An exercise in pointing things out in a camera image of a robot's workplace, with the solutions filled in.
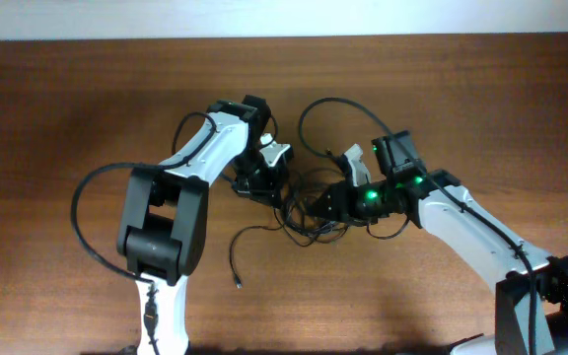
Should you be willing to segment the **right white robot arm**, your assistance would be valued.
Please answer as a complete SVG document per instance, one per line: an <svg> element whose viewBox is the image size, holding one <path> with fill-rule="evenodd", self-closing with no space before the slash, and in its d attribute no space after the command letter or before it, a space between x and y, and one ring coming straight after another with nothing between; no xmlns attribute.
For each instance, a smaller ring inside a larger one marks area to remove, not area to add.
<svg viewBox="0 0 568 355"><path fill-rule="evenodd" d="M568 255L526 241L482 208L445 170L428 172L409 131L373 140L384 179L373 182L353 145L309 215L368 228L402 214L449 246L495 296L495 331L451 345L452 354L568 354Z"/></svg>

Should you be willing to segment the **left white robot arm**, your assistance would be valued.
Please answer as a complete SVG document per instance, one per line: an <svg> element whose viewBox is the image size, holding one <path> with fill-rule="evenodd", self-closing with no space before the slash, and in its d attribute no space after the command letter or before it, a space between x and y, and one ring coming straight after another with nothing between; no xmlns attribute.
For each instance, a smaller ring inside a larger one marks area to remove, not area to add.
<svg viewBox="0 0 568 355"><path fill-rule="evenodd" d="M158 171L135 168L129 178L117 250L138 278L142 334L136 354L188 348L187 281L205 247L210 187L225 168L236 174L237 196L272 208L283 204L293 150L266 132L272 117L266 100L219 100L202 115L201 128Z"/></svg>

